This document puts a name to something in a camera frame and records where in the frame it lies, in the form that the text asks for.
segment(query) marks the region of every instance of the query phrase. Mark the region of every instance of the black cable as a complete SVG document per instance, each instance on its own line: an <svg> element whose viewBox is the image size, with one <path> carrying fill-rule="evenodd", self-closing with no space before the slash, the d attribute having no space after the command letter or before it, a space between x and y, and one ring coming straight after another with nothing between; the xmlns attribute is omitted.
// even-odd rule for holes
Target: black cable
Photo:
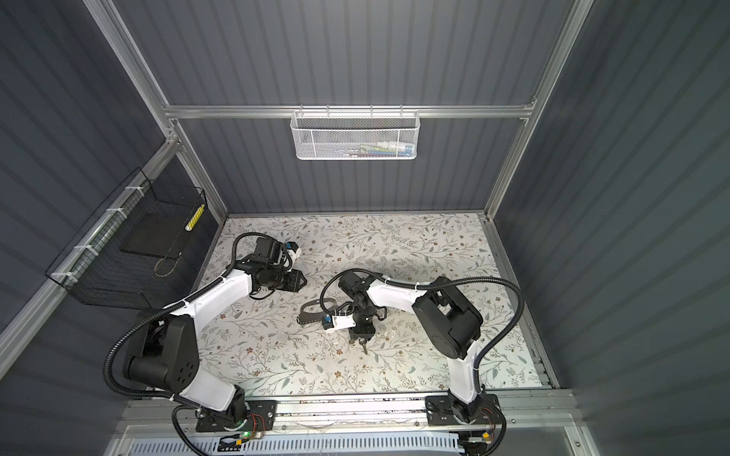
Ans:
<svg viewBox="0 0 730 456"><path fill-rule="evenodd" d="M177 413L180 410L187 409L187 410L195 410L193 407L188 406L177 406L172 410L172 427L175 428L175 432L180 437L180 440L185 444L187 448L190 448L193 453L195 453L198 456L210 456L208 453L203 452L198 447L193 445L193 442L190 441L188 436L185 435L183 432L183 429L180 427L180 423L177 421Z"/></svg>
<svg viewBox="0 0 730 456"><path fill-rule="evenodd" d="M256 300L256 301L263 301L264 299L266 299L266 298L268 298L269 296L273 295L273 294L274 294L274 291L276 291L276 290L272 290L272 291L271 291L271 292L270 292L270 293L269 293L268 295L266 295L266 296L263 296L263 297L261 297L261 298L256 298L256 296L255 296L255 294L254 294L254 293L248 293L248 297L249 297L249 298L251 298L251 299L254 299L254 300Z"/></svg>
<svg viewBox="0 0 730 456"><path fill-rule="evenodd" d="M362 273L371 275L371 276L375 277L376 279L382 279L382 276L380 276L379 274L376 274L376 273L374 273L372 271L368 271L367 269L361 269L361 268L345 269L344 271L342 271L339 274L337 274L334 277L332 277L330 279L330 281L327 282L327 285L325 285L324 288L322 289L322 293L320 293L320 307L322 308L322 312L324 312L324 313L326 313L327 315L330 315L330 316L332 315L332 310L331 309L327 309L324 306L324 294L327 293L327 288L329 288L329 286L332 285L335 280L339 279L340 277L344 276L346 273L351 272L351 271L352 272L362 272Z"/></svg>
<svg viewBox="0 0 730 456"><path fill-rule="evenodd" d="M276 239L272 238L268 234L256 233L255 231L249 231L248 233L239 234L233 240L233 247L231 248L231 264L229 264L228 267L226 268L226 270L221 274L222 277L227 277L231 273L231 271L233 271L233 267L236 265L236 253L238 251L238 243L241 239L243 239L245 237L249 237L249 236L258 236L260 238L271 239L274 242L278 242ZM289 251L287 251L287 249L286 249L286 245L284 246L284 256L288 260L288 267L287 268L282 267L282 269L286 270L293 265L293 261L291 259L291 256L289 255Z"/></svg>
<svg viewBox="0 0 730 456"><path fill-rule="evenodd" d="M410 283L403 283L403 282L395 282L393 280L387 279L385 280L382 274L378 274L373 271L368 271L367 269L362 268L352 268L352 269L345 269L344 271L340 272L338 275L332 277L332 279L327 282L327 285L324 286L322 289L322 293L320 294L320 307L324 312L327 314L331 314L331 311L329 311L324 306L324 295L327 291L327 288L332 285L332 283L339 279L341 276L345 275L347 272L362 272L364 274L368 274L371 277L374 277L378 280L384 281L387 285L393 285L394 287L400 287L400 288L407 288L409 290L441 290L442 288L446 287L458 287L459 285L468 285L472 283L496 283L498 285L502 285L503 287L507 287L515 292L517 295L517 309L515 309L515 314L512 316L512 319L509 323L507 323L507 326L502 328L501 331L499 331L499 334L497 334L494 339L490 340L484 348L482 348L479 351L479 354L474 359L474 384L479 385L479 364L482 362L482 359L484 356L489 352L489 350L493 349L495 345L497 345L504 337L510 333L512 329L514 329L515 326L517 326L518 321L520 321L520 318L522 317L522 313L525 310L525 298L522 296L522 290L520 288L510 282L509 280L502 279L501 277L466 277L463 279L456 279L456 280L450 280L446 283L443 283L441 285L414 285Z"/></svg>
<svg viewBox="0 0 730 456"><path fill-rule="evenodd" d="M129 331L124 333L123 336L117 340L117 342L112 346L112 348L107 353L107 357L104 359L104 364L101 366L101 372L104 376L104 382L107 384L109 389L111 391L114 391L115 393L119 393L125 396L129 396L131 398L165 398L170 399L173 395L169 391L155 391L155 390L134 390L132 388L127 388L126 386L121 385L117 380L114 378L114 374L112 373L112 366L114 365L114 359L117 357L117 354L119 353L119 350L122 348L122 346L129 340L130 337L140 329L146 327L151 322L158 320L159 318L164 317L165 315L174 312L182 307L185 306L186 302L192 302L195 301L197 298L205 294L207 291L209 291L214 286L221 283L223 280L218 277L217 279L210 282L208 285L205 285L203 288L200 288L196 292L186 296L183 300L181 300L178 303L175 303L171 305L170 307L165 307L164 309L160 309L158 312L155 312L154 314L150 315L149 317L145 318L141 322L137 323L135 326L133 326Z"/></svg>
<svg viewBox="0 0 730 456"><path fill-rule="evenodd" d="M487 404L490 406L490 410L497 413L499 416L499 419L502 421L502 429L499 430L499 435L494 439L494 441L489 445L489 448L487 448L487 451L481 455L481 456L488 456L491 455L495 449L499 446L499 444L502 442L502 439L504 438L504 433L507 432L507 418L504 417L504 414L502 413L501 409L492 401L490 401L487 398L487 395L484 394L484 392L480 393L480 396L482 400L484 400Z"/></svg>

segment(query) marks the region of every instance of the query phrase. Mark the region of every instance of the metal bar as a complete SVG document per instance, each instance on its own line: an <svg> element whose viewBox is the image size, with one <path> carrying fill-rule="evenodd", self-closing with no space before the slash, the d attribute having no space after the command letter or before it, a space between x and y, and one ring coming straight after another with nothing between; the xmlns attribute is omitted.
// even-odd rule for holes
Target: metal bar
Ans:
<svg viewBox="0 0 730 456"><path fill-rule="evenodd" d="M583 423L571 390L496 390L502 411L511 428L566 427ZM249 398L249 401L276 400L277 418L273 433L374 432L379 430L427 429L424 393L375 393L316 396L277 396ZM137 436L166 436L170 411L176 404L169 401L129 401L117 427L116 436L130 432ZM183 417L184 425L195 419ZM451 430L466 430L454 427Z"/></svg>
<svg viewBox="0 0 730 456"><path fill-rule="evenodd" d="M111 203L110 207L121 206L124 201L136 190L130 187L138 187L145 181L145 175L150 179L157 177L164 167L174 157L180 143L177 138L172 137L157 149L155 155L145 164L142 172L138 173L128 187L123 189L120 195ZM113 211L104 211L103 215L94 223L84 235L79 244L88 244L111 218ZM73 249L61 262L55 272L69 271L76 263L82 249ZM30 344L33 337L38 333L48 317L66 297L66 290L58 286L53 280L46 280L35 292L28 303L15 315L15 318L8 324L5 330L0 333L0 379L10 369L10 366L18 359L21 352Z"/></svg>
<svg viewBox="0 0 730 456"><path fill-rule="evenodd" d="M425 210L425 211L344 211L344 212L271 212L255 214L229 214L228 218L253 218L253 217L337 217L345 215L413 215L413 214L483 214L481 209L462 210L454 212L449 209Z"/></svg>
<svg viewBox="0 0 730 456"><path fill-rule="evenodd" d="M503 279L507 279L510 282L519 285L517 276L515 276L515 271L512 269L510 259L507 257L507 251L504 250L502 239L499 237L499 232L494 225L494 221L482 219L481 223L482 229L484 230L484 236L489 244L499 275L502 276ZM530 313L530 309L527 304L525 304L525 311L522 313L522 318L520 318L520 322L518 324L522 331L522 335L525 338L527 348L530 350L530 354L541 360L542 365L545 368L549 384L554 388L559 388L560 383L558 382L558 377L555 375L553 366L550 364L548 354L545 351L545 347L542 345L540 335L537 333L537 326L535 325L535 321L532 320L532 314Z"/></svg>
<svg viewBox="0 0 730 456"><path fill-rule="evenodd" d="M575 456L599 456L596 443L593 441L591 432L586 426L566 426L565 434L567 435L570 448Z"/></svg>
<svg viewBox="0 0 730 456"><path fill-rule="evenodd" d="M172 125L163 111L163 107L168 104L167 99L147 62L142 58L142 53L134 43L116 7L111 0L84 0L84 5L109 42L147 108L152 112L157 125L165 136L169 136L172 133Z"/></svg>
<svg viewBox="0 0 730 456"><path fill-rule="evenodd" d="M175 133L179 136L184 146L177 154L177 158L188 172L188 176L193 181L193 184L205 190L205 199L208 201L208 207L213 217L215 217L218 223L224 223L228 217L228 208L223 203L223 198L221 198L218 189L215 188L212 179L210 179L207 171L205 171L205 167L195 153L195 149L193 149L193 145L185 130L183 130L183 127L176 120L173 121L173 126Z"/></svg>
<svg viewBox="0 0 730 456"><path fill-rule="evenodd" d="M215 219L221 223L226 219L227 209L223 199L215 189L198 155L188 140L182 126L172 122L165 114L165 107L169 105L167 97L157 83L145 58L142 56L131 33L124 24L124 20L114 6L112 0L84 0L84 5L96 21L96 25L107 39L109 46L116 54L127 72L127 75L137 88L147 108L155 118L157 125L165 136L175 135L185 146L178 158L190 176L193 184L205 190L208 206Z"/></svg>
<svg viewBox="0 0 730 456"><path fill-rule="evenodd" d="M171 119L289 119L294 112L308 117L419 117L519 118L532 114L532 106L215 106L173 105L164 109Z"/></svg>
<svg viewBox="0 0 730 456"><path fill-rule="evenodd" d="M563 71L568 55L575 44L576 38L578 38L580 29L583 27L585 18L588 17L591 6L593 6L593 0L574 0L573 2L555 49L553 49L553 53L550 55L545 73L542 75L542 80L537 86L534 106L532 108L533 113L525 122L524 128L518 132L512 149L504 160L504 165L499 172L499 177L497 177L492 194L489 196L489 200L484 208L484 212L490 220L494 219L494 215L502 203L504 194L507 192L507 188L512 181L512 176L515 175L522 155L524 155L532 134L535 132L537 123L545 111L545 106L547 106L550 100L550 95L553 93L553 89L558 82L560 73Z"/></svg>

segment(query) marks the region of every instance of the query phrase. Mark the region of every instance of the gray corrugated wall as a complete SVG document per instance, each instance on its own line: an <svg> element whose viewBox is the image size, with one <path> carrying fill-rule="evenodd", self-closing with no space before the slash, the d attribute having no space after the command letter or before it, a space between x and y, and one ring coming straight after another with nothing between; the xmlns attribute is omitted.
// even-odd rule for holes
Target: gray corrugated wall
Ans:
<svg viewBox="0 0 730 456"><path fill-rule="evenodd" d="M80 1L0 1L0 328L164 138ZM0 381L0 454L98 455L125 401L100 365L133 312L67 298Z"/></svg>
<svg viewBox="0 0 730 456"><path fill-rule="evenodd" d="M483 209L520 122L423 120L414 160L303 161L288 120L181 120L233 214Z"/></svg>
<svg viewBox="0 0 730 456"><path fill-rule="evenodd" d="M0 328L164 137L77 1L0 1Z"/></svg>
<svg viewBox="0 0 730 456"><path fill-rule="evenodd" d="M118 1L171 104L523 104L560 1ZM302 162L284 120L183 120L231 213L485 206L519 120L424 120L413 161Z"/></svg>
<svg viewBox="0 0 730 456"><path fill-rule="evenodd" d="M604 455L726 455L730 3L598 1L496 224Z"/></svg>
<svg viewBox="0 0 730 456"><path fill-rule="evenodd" d="M521 104L570 0L117 1L172 104Z"/></svg>

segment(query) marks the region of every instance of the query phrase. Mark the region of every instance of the floral tablecloth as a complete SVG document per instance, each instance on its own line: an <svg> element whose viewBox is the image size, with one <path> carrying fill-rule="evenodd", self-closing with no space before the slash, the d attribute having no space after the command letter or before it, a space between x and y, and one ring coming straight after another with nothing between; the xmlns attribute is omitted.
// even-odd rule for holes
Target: floral tablecloth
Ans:
<svg viewBox="0 0 730 456"><path fill-rule="evenodd" d="M355 266L413 282L499 275L476 214L254 217L226 221L202 283L226 267L233 238L245 231L299 243L303 255L294 267L309 281L297 294L243 298L201 332L201 365L240 384L248 395L448 389L446 358L432 347L415 315L390 309L385 321L375 322L377 334L366 354L360 345L348 344L346 330L300 326L299 308L317 298L336 273ZM254 238L240 242L239 258L253 251L253 243ZM492 284L461 289L484 315L482 346L512 316L507 294ZM336 285L328 297L345 301ZM489 388L540 386L519 328L487 354L480 372Z"/></svg>

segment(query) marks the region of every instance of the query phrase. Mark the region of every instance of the white cable tray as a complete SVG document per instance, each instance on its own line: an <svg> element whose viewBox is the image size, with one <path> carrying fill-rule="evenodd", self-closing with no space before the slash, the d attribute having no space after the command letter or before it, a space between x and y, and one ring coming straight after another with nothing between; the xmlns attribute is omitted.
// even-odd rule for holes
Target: white cable tray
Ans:
<svg viewBox="0 0 730 456"><path fill-rule="evenodd" d="M419 130L417 112L393 117L291 115L296 157L301 160L412 160Z"/></svg>

